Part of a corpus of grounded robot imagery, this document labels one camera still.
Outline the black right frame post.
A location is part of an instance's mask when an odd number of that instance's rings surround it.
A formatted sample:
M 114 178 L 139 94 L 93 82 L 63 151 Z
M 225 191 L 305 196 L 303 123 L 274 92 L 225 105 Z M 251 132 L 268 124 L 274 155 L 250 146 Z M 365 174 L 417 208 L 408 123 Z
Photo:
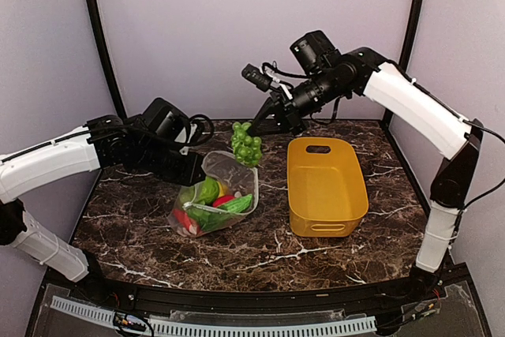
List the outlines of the black right frame post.
M 406 25 L 406 32 L 403 39 L 402 51 L 399 56 L 399 65 L 406 70 L 413 51 L 417 27 L 421 16 L 423 0 L 412 0 L 410 5 L 409 17 Z

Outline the green toy cucumber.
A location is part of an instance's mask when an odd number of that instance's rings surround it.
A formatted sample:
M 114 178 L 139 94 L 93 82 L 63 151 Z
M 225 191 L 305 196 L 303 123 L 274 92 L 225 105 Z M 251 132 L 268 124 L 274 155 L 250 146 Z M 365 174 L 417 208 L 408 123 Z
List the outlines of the green toy cucumber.
M 242 212 L 246 212 L 253 202 L 253 195 L 248 194 L 243 197 L 234 198 L 233 200 L 229 200 L 226 203 L 223 203 L 218 206 L 218 209 L 223 210 L 225 212 L 230 212 L 232 214 L 240 214 Z

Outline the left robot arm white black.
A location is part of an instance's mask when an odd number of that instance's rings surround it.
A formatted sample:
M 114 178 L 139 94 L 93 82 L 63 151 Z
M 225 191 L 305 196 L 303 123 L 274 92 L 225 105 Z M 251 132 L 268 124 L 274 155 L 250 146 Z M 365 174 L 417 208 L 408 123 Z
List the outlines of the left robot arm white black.
M 205 178 L 203 157 L 182 152 L 188 142 L 169 140 L 135 120 L 106 116 L 87 122 L 53 140 L 1 157 L 1 244 L 19 249 L 39 264 L 58 271 L 94 302 L 111 296 L 90 254 L 75 248 L 29 214 L 20 197 L 75 174 L 122 165 L 143 170 L 177 185 Z

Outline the black frame post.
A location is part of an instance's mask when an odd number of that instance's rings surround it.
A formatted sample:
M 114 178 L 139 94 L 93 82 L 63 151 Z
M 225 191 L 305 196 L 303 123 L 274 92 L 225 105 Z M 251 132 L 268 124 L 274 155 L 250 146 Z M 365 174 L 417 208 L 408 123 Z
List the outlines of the black frame post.
M 403 39 L 402 51 L 399 56 L 399 65 L 406 70 L 413 51 L 417 27 L 421 16 L 423 0 L 412 0 L 410 5 L 409 17 L 406 25 L 406 32 Z
M 98 52 L 103 75 L 107 84 L 115 114 L 121 118 L 127 118 L 125 105 L 120 94 L 118 82 L 115 77 L 114 68 L 107 46 L 106 36 L 103 29 L 98 0 L 85 0 L 88 9 L 88 17 L 92 27 L 92 34 L 95 40 L 95 47 Z

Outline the clear dotted zip top bag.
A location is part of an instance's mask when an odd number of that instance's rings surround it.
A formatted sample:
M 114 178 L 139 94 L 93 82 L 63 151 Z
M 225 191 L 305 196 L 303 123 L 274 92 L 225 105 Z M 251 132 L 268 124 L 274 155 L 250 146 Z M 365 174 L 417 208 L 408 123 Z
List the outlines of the clear dotted zip top bag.
M 181 187 L 168 216 L 170 228 L 187 238 L 232 227 L 259 203 L 256 168 L 237 162 L 229 152 L 209 152 L 202 164 L 204 180 Z

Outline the small right wrist webcam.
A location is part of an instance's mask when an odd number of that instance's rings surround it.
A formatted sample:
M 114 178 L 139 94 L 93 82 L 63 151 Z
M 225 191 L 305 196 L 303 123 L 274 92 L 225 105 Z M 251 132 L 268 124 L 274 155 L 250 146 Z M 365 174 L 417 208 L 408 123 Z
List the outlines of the small right wrist webcam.
M 293 89 L 294 86 L 288 82 L 281 81 L 270 77 L 269 75 L 263 73 L 259 68 L 247 64 L 246 67 L 241 71 L 241 75 L 248 82 L 254 84 L 256 88 L 262 92 L 274 91 L 280 92 L 280 87 L 275 87 L 273 83 L 282 84 L 287 86 L 289 89 Z

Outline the black left frame post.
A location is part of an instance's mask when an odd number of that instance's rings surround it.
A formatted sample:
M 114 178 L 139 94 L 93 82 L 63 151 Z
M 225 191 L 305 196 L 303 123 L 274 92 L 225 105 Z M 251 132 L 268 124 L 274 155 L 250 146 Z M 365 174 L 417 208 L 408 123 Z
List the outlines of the black left frame post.
M 92 27 L 92 34 L 95 40 L 95 47 L 98 52 L 103 75 L 107 84 L 115 114 L 121 118 L 127 118 L 125 105 L 120 94 L 118 82 L 115 77 L 114 68 L 107 46 L 106 36 L 103 29 L 98 0 L 85 0 L 88 9 L 88 17 Z

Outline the green toy grapes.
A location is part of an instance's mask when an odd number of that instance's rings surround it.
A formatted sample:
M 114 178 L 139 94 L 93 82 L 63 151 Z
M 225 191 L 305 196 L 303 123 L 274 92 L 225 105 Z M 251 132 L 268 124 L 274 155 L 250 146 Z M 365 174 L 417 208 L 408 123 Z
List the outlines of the green toy grapes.
M 251 137 L 249 129 L 250 122 L 235 122 L 232 125 L 233 136 L 231 137 L 231 147 L 235 159 L 246 167 L 256 167 L 262 158 L 262 140 L 260 137 Z

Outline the green toy guava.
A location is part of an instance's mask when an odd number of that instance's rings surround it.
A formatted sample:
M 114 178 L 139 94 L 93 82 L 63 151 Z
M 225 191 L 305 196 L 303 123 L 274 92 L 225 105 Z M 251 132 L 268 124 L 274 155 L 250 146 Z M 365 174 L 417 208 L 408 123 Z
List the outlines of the green toy guava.
M 220 193 L 219 182 L 212 177 L 206 177 L 200 184 L 195 202 L 202 205 L 212 205 Z

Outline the orange toy carrot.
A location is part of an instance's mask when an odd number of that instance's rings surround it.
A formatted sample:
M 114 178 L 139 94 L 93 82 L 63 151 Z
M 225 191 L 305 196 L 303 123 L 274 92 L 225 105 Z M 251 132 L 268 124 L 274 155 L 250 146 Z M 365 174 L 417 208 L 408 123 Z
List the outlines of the orange toy carrot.
M 191 219 L 184 211 L 178 209 L 174 209 L 172 214 L 190 234 L 197 234 L 199 225 L 194 219 Z

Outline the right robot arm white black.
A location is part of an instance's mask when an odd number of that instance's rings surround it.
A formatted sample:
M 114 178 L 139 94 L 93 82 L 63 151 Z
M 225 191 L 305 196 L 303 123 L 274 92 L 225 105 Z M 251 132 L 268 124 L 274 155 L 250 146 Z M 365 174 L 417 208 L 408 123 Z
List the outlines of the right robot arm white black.
M 415 266 L 402 284 L 403 294 L 418 301 L 433 287 L 433 277 L 456 236 L 458 216 L 477 166 L 482 133 L 463 115 L 442 104 L 398 64 L 361 47 L 342 54 L 335 48 L 317 52 L 293 47 L 307 79 L 292 90 L 272 92 L 253 119 L 249 135 L 305 130 L 303 117 L 334 99 L 362 95 L 387 108 L 426 137 L 443 161 L 431 184 L 431 210 Z

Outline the black front rail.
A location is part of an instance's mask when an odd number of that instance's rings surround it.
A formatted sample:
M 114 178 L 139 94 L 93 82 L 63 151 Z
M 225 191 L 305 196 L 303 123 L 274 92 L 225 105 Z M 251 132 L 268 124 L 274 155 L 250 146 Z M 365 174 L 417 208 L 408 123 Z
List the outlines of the black front rail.
M 434 297 L 433 290 L 448 281 L 448 274 L 447 269 L 436 274 L 422 274 L 417 270 L 405 278 L 381 283 L 288 292 L 177 290 L 103 279 L 99 288 L 103 295 L 100 301 L 92 297 L 92 288 L 84 289 L 71 283 L 52 269 L 45 274 L 43 284 L 68 290 L 77 298 L 97 305 L 116 305 L 120 310 L 143 314 L 168 314 L 172 311 L 266 314 L 331 309 L 378 314 Z

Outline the green toy chayote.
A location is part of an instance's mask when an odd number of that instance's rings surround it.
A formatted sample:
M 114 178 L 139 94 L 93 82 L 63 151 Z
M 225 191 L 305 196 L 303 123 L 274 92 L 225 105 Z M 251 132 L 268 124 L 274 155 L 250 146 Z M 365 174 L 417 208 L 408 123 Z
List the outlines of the green toy chayote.
M 182 209 L 191 206 L 195 198 L 195 187 L 182 187 L 177 198 L 178 205 Z

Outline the red toy apple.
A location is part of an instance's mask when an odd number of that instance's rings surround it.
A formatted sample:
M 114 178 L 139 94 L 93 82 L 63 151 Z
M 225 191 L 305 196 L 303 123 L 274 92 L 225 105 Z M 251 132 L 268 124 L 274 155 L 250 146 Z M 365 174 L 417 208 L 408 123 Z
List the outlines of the red toy apple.
M 232 200 L 234 200 L 235 197 L 234 196 L 231 196 L 231 195 L 225 195 L 225 196 L 222 196 L 222 197 L 219 197 L 218 199 L 216 199 L 214 201 L 214 203 L 212 204 L 212 206 L 214 208 L 218 208 L 220 207 L 221 205 L 225 204 L 225 203 L 228 203 Z

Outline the yellow plastic basket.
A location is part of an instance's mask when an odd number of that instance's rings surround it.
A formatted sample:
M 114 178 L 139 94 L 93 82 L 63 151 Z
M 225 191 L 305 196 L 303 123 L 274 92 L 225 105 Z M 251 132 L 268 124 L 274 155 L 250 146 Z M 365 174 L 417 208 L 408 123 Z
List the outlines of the yellow plastic basket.
M 305 238 L 345 238 L 368 213 L 361 165 L 348 142 L 299 137 L 287 149 L 290 228 Z

